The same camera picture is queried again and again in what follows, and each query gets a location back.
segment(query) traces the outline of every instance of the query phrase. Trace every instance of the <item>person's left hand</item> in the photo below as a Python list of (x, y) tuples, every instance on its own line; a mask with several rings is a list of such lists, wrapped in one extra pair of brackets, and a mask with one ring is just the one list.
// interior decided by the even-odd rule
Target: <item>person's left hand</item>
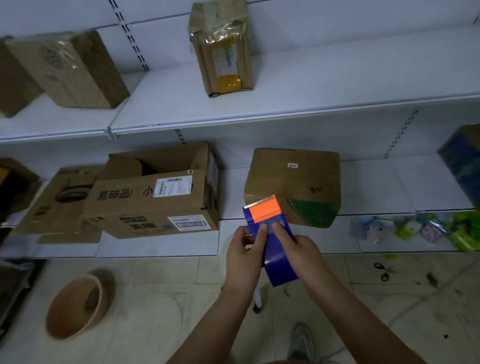
[[(253, 236), (247, 234), (250, 234), (247, 226), (240, 226), (233, 234), (227, 251), (227, 277), (223, 288), (234, 289), (251, 297), (260, 278), (268, 226), (260, 226), (255, 242)], [(250, 244), (253, 246), (247, 250), (245, 246)]]

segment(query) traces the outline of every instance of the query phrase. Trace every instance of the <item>gray shoe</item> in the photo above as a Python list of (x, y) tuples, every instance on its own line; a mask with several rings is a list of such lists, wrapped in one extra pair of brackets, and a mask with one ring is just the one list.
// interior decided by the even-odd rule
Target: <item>gray shoe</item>
[(315, 343), (313, 335), (307, 325), (299, 322), (292, 331), (290, 347), (288, 348), (288, 359), (292, 360), (315, 360)]

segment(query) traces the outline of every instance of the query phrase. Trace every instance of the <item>tile floor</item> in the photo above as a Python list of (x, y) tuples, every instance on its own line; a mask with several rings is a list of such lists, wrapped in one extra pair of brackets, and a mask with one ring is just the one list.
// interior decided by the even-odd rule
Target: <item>tile floor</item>
[[(325, 258), (340, 281), (427, 362), (480, 363), (480, 255)], [(388, 282), (374, 263), (387, 269)], [(115, 290), (109, 311), (78, 338), (52, 340), (44, 329), (48, 305), (63, 285), (89, 271)], [(52, 260), (3, 341), (1, 362), (164, 363), (219, 295), (223, 271), (217, 257)], [(264, 310), (248, 311), (233, 345), (236, 363), (284, 359), (298, 321), (313, 332), (316, 362), (354, 363), (299, 281), (276, 288), (266, 282), (262, 275)]]

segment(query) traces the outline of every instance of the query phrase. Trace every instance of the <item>hand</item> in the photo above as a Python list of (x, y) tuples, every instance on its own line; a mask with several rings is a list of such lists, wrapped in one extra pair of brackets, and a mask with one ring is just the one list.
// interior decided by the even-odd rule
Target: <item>hand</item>
[(326, 277), (332, 275), (322, 253), (308, 236), (294, 235), (295, 243), (280, 224), (274, 222), (272, 228), (282, 243), (288, 262), (305, 286), (310, 298), (313, 299), (314, 293), (319, 289), (319, 284)]
[[(223, 288), (237, 290), (251, 299), (260, 278), (268, 226), (260, 226), (255, 242), (253, 236), (247, 234), (250, 231), (246, 226), (240, 226), (233, 234), (227, 251), (227, 277)], [(253, 244), (251, 249), (245, 249), (249, 244)]]

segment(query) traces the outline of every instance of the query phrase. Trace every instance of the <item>person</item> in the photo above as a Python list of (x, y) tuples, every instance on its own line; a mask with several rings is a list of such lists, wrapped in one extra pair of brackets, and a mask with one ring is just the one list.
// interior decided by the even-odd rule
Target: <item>person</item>
[[(308, 296), (323, 311), (358, 364), (425, 364), (340, 283), (310, 238), (295, 235), (293, 241), (277, 223), (273, 223), (272, 229)], [(265, 224), (260, 227), (255, 241), (249, 234), (246, 226), (235, 231), (227, 251), (227, 276), (219, 297), (168, 364), (228, 361), (260, 277), (268, 227)], [(247, 250), (245, 246), (252, 243)], [(288, 360), (304, 360), (304, 363), (314, 360), (314, 341), (304, 323), (293, 329)]]

